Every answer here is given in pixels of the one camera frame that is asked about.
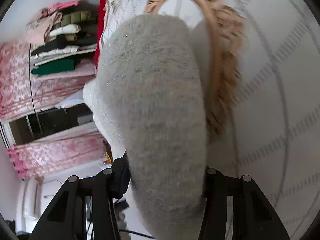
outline folded clothes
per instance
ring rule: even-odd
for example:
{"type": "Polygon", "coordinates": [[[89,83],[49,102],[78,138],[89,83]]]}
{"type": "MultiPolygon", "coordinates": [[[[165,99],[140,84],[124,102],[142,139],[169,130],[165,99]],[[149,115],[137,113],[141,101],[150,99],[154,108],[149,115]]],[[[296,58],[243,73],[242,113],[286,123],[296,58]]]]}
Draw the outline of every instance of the folded clothes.
{"type": "Polygon", "coordinates": [[[74,52],[77,52],[78,49],[79,49],[79,46],[66,46],[64,49],[53,49],[48,52],[41,52],[39,54],[31,56],[31,59],[39,59],[39,58],[44,58],[47,56],[52,56],[57,54],[74,53],[74,52]]]}
{"type": "MultiPolygon", "coordinates": [[[[63,36],[65,37],[66,41],[75,41],[78,37],[77,34],[63,34],[63,36]]],[[[51,41],[54,41],[55,39],[57,39],[57,36],[54,37],[47,37],[47,44],[51,41]]],[[[39,44],[35,44],[33,50],[42,47],[44,45],[39,45],[39,44]]]]}
{"type": "Polygon", "coordinates": [[[75,61],[79,61],[74,58],[64,58],[55,61],[48,62],[41,65],[38,68],[31,70],[33,75],[47,75],[52,73],[59,73],[75,69],[75,61]]]}
{"type": "Polygon", "coordinates": [[[55,78],[66,78],[66,77],[82,77],[91,76],[95,74],[95,64],[92,59],[84,58],[80,60],[80,63],[75,65],[75,70],[65,71],[60,73],[53,73],[48,75],[38,76],[37,79],[48,80],[55,78]]]}
{"type": "Polygon", "coordinates": [[[70,2],[64,2],[64,3],[58,2],[48,8],[48,13],[52,14],[57,10],[61,10],[63,8],[67,8],[67,7],[78,5],[78,4],[79,4],[79,1],[70,1],[70,2]]]}
{"type": "Polygon", "coordinates": [[[97,33],[98,31],[98,26],[96,23],[88,23],[88,24],[79,24],[81,27],[82,32],[87,32],[87,33],[97,33]]]}
{"type": "Polygon", "coordinates": [[[94,15],[91,11],[78,11],[78,12],[63,15],[61,22],[56,24],[53,28],[57,29],[62,26],[66,26],[70,23],[77,24],[81,22],[96,21],[96,20],[97,20],[96,15],[94,15]]]}
{"type": "Polygon", "coordinates": [[[79,32],[78,38],[75,41],[68,42],[69,45],[86,46],[97,43],[97,36],[95,33],[79,32]]]}
{"type": "Polygon", "coordinates": [[[31,52],[31,56],[39,54],[41,52],[48,52],[53,49],[64,49],[68,45],[68,42],[64,35],[58,35],[56,39],[48,42],[46,45],[41,46],[31,52]]]}
{"type": "Polygon", "coordinates": [[[80,47],[77,52],[73,52],[73,53],[58,54],[58,55],[48,56],[41,59],[33,59],[32,65],[34,65],[35,67],[38,67],[48,62],[52,62],[62,58],[82,59],[82,58],[93,57],[96,48],[97,48],[97,44],[80,47]]]}
{"type": "Polygon", "coordinates": [[[64,49],[66,46],[87,46],[96,44],[96,35],[91,33],[78,33],[77,38],[71,37],[69,34],[58,35],[53,41],[48,42],[44,46],[40,46],[31,52],[31,56],[35,56],[42,52],[49,52],[54,49],[64,49]]]}
{"type": "Polygon", "coordinates": [[[37,19],[27,25],[25,40],[32,44],[45,44],[53,25],[61,22],[62,13],[55,12],[51,16],[37,19]]]}
{"type": "Polygon", "coordinates": [[[79,25],[71,23],[50,31],[49,37],[57,36],[60,34],[78,33],[80,30],[81,27],[79,25]]]}
{"type": "Polygon", "coordinates": [[[38,19],[42,19],[44,17],[47,17],[48,16],[48,8],[42,8],[40,9],[39,11],[37,11],[32,17],[31,19],[29,20],[29,22],[27,23],[30,24],[38,19]]]}
{"type": "Polygon", "coordinates": [[[77,12],[80,11],[78,9],[78,5],[72,5],[63,9],[60,9],[59,12],[62,12],[62,14],[69,14],[69,13],[73,13],[73,12],[77,12]]]}

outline ornate gold mirror frame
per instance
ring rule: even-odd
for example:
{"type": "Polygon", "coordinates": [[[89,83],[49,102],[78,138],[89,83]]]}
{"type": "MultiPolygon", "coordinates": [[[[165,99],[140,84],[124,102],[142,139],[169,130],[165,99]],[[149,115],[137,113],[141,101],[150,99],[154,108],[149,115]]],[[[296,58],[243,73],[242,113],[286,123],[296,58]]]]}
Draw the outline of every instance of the ornate gold mirror frame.
{"type": "MultiPolygon", "coordinates": [[[[146,13],[157,13],[166,0],[149,0],[146,13]]],[[[237,52],[242,45],[244,19],[221,0],[193,0],[201,8],[211,43],[209,87],[205,91],[205,109],[210,137],[221,134],[231,105],[232,91],[240,77],[237,52]],[[225,46],[221,42],[226,38],[225,46]]]]}

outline pink folded clothing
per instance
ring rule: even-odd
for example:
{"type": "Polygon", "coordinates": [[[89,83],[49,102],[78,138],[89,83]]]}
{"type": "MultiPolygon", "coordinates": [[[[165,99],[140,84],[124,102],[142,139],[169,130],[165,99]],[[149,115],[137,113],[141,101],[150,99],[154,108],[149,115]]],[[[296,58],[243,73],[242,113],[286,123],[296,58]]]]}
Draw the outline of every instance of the pink folded clothing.
{"type": "Polygon", "coordinates": [[[95,74],[95,63],[93,60],[84,58],[81,59],[81,62],[75,65],[75,70],[65,71],[60,73],[53,73],[49,75],[38,76],[39,80],[48,80],[56,78],[67,78],[67,77],[83,77],[91,76],[95,74]]]}
{"type": "Polygon", "coordinates": [[[24,36],[25,40],[32,44],[44,45],[52,26],[60,23],[62,19],[61,12],[55,12],[48,17],[38,19],[27,25],[27,32],[24,36]]]}
{"type": "Polygon", "coordinates": [[[78,5],[79,1],[71,1],[71,2],[64,2],[64,3],[56,3],[48,8],[48,13],[52,14],[57,10],[61,10],[63,8],[67,8],[69,6],[78,5]]]}
{"type": "Polygon", "coordinates": [[[48,16],[48,8],[42,8],[39,11],[37,11],[29,20],[27,24],[30,24],[38,19],[44,18],[48,16]]]}

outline green folded cloth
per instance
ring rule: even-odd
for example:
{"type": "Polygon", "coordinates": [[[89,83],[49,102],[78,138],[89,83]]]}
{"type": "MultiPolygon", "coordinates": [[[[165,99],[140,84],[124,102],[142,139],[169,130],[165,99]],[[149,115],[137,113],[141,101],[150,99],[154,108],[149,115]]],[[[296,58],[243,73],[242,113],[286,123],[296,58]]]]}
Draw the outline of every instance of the green folded cloth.
{"type": "Polygon", "coordinates": [[[97,20],[96,14],[91,11],[73,12],[73,13],[63,15],[61,22],[56,24],[52,29],[60,28],[70,23],[79,24],[87,21],[94,22],[96,20],[97,20]]]}
{"type": "Polygon", "coordinates": [[[38,68],[31,70],[33,75],[48,75],[53,73],[60,73],[69,70],[75,70],[75,59],[58,59],[45,63],[38,68]]]}

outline pink curtain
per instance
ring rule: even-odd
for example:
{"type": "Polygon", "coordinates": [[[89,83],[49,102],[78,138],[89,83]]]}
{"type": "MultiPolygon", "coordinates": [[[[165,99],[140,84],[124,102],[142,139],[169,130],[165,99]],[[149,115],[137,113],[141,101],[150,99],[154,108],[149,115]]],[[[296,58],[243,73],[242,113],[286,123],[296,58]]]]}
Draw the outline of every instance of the pink curtain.
{"type": "MultiPolygon", "coordinates": [[[[37,112],[54,105],[83,88],[93,76],[39,80],[31,74],[37,112]]],[[[16,120],[33,113],[29,81],[29,43],[0,45],[0,119],[16,120]]]]}
{"type": "Polygon", "coordinates": [[[18,177],[30,179],[100,159],[106,150],[103,140],[94,129],[75,137],[12,146],[7,154],[18,177]]]}

